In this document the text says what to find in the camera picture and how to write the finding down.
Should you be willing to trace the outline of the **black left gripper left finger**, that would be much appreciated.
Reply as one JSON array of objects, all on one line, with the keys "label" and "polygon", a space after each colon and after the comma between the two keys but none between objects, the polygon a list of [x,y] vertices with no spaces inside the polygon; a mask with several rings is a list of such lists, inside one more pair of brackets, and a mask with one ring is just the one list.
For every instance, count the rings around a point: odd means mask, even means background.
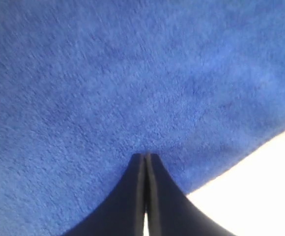
[{"label": "black left gripper left finger", "polygon": [[133,154],[107,198],[69,236],[142,236],[145,214],[145,160]]}]

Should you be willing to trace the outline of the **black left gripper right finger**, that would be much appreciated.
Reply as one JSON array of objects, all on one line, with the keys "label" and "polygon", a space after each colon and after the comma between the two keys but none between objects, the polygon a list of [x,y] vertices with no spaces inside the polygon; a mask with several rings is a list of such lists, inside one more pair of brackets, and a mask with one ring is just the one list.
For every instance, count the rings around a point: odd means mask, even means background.
[{"label": "black left gripper right finger", "polygon": [[151,236],[232,236],[184,195],[159,155],[145,156],[145,203]]}]

